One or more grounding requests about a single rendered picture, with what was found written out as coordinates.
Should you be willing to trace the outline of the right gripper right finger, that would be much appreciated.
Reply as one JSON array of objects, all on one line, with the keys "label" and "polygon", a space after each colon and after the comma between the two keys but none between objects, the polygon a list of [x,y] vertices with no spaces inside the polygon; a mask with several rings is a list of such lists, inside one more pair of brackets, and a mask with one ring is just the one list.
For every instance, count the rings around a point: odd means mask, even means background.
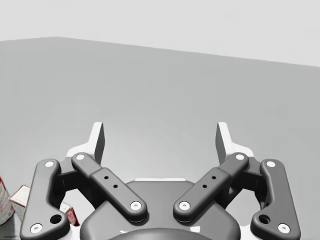
[{"label": "right gripper right finger", "polygon": [[254,192],[260,210],[250,222],[261,240],[300,240],[301,229],[284,164],[256,160],[253,151],[232,141],[228,125],[218,122],[215,147],[219,166],[209,170],[173,205],[174,218],[189,223],[212,201],[226,208],[243,190]]}]

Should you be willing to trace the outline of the red and white can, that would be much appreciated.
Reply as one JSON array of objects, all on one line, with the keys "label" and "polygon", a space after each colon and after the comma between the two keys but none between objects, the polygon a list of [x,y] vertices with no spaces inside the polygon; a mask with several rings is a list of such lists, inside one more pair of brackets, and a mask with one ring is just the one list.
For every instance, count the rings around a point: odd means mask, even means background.
[{"label": "red and white can", "polygon": [[14,208],[9,201],[9,192],[0,177],[0,226],[5,224],[14,214]]}]

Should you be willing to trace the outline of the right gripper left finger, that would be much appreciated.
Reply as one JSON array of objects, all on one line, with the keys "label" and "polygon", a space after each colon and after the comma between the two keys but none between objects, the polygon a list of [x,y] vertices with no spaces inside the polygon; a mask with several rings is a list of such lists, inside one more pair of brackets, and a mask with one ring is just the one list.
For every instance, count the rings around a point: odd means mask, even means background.
[{"label": "right gripper left finger", "polygon": [[19,237],[59,240],[70,231],[60,205],[66,192],[80,190],[95,209],[108,201],[129,222],[148,216],[147,203],[110,169],[101,166],[104,124],[95,122],[86,143],[72,147],[63,161],[41,160],[35,167]]}]

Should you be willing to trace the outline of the red and white carton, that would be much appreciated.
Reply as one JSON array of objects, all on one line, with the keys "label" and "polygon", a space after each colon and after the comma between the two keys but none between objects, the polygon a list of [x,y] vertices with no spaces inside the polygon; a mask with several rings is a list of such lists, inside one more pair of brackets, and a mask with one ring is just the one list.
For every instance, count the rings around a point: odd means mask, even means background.
[{"label": "red and white carton", "polygon": [[30,194],[30,187],[22,185],[15,193],[9,197],[9,201],[15,205],[25,208]]}]

